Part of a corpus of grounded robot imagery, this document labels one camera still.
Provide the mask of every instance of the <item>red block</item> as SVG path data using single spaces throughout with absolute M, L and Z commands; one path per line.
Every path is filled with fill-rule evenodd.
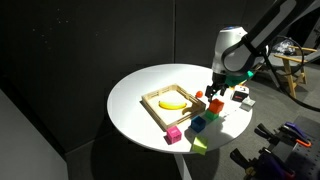
M 223 109 L 223 105 L 224 102 L 220 101 L 219 99 L 214 99 L 211 101 L 208 110 L 214 114 L 219 114 L 219 112 Z

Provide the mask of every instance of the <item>yellow banana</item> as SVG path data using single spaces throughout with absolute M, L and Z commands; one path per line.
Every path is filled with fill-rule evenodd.
M 165 102 L 165 101 L 159 101 L 159 106 L 164 108 L 164 109 L 169 109 L 169 110 L 176 110 L 176 109 L 182 109 L 187 106 L 186 102 Z

